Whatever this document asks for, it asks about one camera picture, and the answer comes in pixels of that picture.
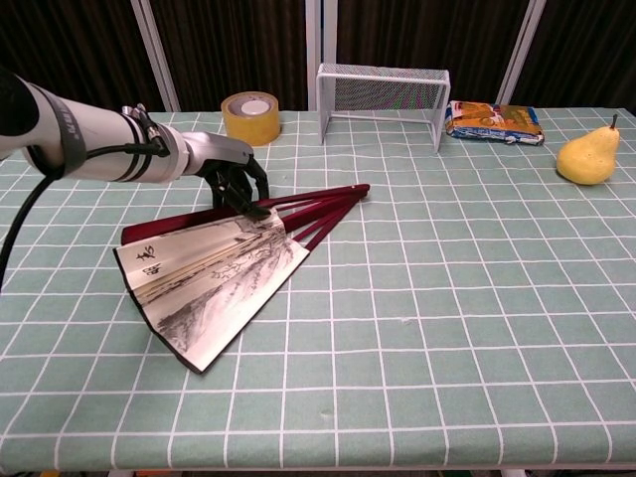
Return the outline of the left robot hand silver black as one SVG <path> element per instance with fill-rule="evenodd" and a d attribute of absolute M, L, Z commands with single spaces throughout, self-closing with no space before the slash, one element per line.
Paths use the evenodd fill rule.
<path fill-rule="evenodd" d="M 254 221 L 270 215 L 267 208 L 252 200 L 253 179 L 258 198 L 269 198 L 268 179 L 254 158 L 252 147 L 235 138 L 211 132 L 183 132 L 188 152 L 185 176 L 197 176 L 210 186 L 213 208 L 232 208 Z"/>

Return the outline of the folding paper fan red ribs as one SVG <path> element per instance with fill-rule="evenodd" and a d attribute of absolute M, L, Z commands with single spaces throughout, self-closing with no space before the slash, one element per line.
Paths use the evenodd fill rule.
<path fill-rule="evenodd" d="M 370 189 L 261 200 L 260 220 L 223 207 L 129 226 L 114 257 L 150 331 L 202 374 Z"/>

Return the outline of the yellow packing tape roll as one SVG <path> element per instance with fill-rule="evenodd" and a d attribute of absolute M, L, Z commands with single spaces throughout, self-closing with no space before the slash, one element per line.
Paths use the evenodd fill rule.
<path fill-rule="evenodd" d="M 263 146 L 280 134 L 278 100 L 262 91 L 244 91 L 222 102 L 222 113 L 228 137 L 251 146 Z"/>

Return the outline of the green checkered tablecloth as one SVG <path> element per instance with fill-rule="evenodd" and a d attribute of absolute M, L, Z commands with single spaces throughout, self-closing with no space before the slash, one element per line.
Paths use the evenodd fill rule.
<path fill-rule="evenodd" d="M 562 177 L 611 123 L 605 182 Z M 636 467 L 636 116 L 542 109 L 541 147 L 286 112 L 275 196 L 371 189 L 203 374 L 150 332 L 121 230 L 208 186 L 64 181 L 0 295 L 0 472 Z"/>

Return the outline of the orange blue snack packet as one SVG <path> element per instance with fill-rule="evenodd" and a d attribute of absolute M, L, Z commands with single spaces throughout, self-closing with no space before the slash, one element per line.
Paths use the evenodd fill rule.
<path fill-rule="evenodd" d="M 446 133 L 455 138 L 542 145 L 545 136 L 532 107 L 451 100 Z"/>

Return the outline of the yellow pear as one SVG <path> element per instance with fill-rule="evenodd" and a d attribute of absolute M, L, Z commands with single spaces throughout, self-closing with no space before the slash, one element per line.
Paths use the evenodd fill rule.
<path fill-rule="evenodd" d="M 610 178 L 620 143 L 617 118 L 614 113 L 610 124 L 565 143 L 556 159 L 556 171 L 578 185 L 597 185 Z"/>

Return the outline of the white partition post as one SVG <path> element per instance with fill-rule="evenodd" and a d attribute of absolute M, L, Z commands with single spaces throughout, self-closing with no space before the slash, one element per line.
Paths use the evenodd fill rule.
<path fill-rule="evenodd" d="M 178 112 L 181 107 L 150 0 L 130 0 L 130 4 L 163 105 L 167 111 Z"/>
<path fill-rule="evenodd" d="M 540 24 L 547 0 L 528 0 L 517 40 L 504 76 L 502 78 L 496 103 L 509 104 L 523 70 L 535 33 Z"/>
<path fill-rule="evenodd" d="M 316 78 L 322 63 L 337 62 L 338 0 L 304 0 L 307 109 L 317 108 Z"/>

